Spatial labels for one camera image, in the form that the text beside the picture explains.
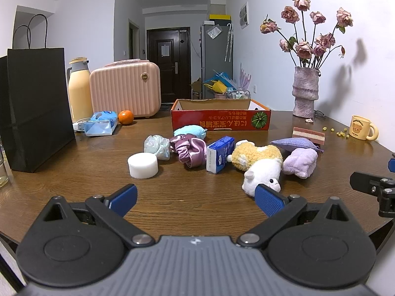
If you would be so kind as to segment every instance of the door handle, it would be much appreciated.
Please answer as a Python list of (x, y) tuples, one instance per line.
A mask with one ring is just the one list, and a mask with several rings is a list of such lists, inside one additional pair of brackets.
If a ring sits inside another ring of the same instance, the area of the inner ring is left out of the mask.
[(178, 74), (178, 62), (176, 62), (172, 68), (175, 68), (175, 74)]

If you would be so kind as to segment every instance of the yellow box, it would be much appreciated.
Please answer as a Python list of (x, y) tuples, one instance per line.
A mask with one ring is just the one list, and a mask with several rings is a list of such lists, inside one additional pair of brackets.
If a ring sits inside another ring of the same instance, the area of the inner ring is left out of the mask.
[(226, 14), (210, 14), (210, 20), (230, 20), (230, 15), (226, 15)]

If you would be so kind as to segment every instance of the pink vase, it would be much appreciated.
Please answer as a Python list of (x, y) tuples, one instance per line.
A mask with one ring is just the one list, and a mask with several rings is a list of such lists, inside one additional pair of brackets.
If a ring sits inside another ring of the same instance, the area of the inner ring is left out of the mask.
[(294, 115), (314, 117), (314, 101), (318, 100), (318, 70), (295, 67), (292, 95), (295, 97)]

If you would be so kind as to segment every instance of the refrigerator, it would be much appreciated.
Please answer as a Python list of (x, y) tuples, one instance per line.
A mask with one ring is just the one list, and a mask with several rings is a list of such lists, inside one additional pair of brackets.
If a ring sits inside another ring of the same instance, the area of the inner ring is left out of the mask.
[[(226, 72), (233, 79), (233, 55), (229, 62), (229, 52), (225, 62), (229, 27), (226, 25), (220, 26), (222, 32), (212, 39), (207, 31), (213, 27), (213, 25), (208, 24), (201, 26), (201, 79), (203, 83), (215, 75), (214, 70), (218, 73)], [(214, 93), (211, 90), (205, 86), (202, 86), (202, 88), (203, 99), (214, 98)]]

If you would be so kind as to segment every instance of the black paper bag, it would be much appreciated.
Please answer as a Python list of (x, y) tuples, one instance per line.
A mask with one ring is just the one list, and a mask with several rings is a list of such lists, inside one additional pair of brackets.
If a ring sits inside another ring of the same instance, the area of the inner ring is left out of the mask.
[(11, 169), (23, 172), (75, 138), (64, 48), (8, 49), (0, 58), (0, 137)]

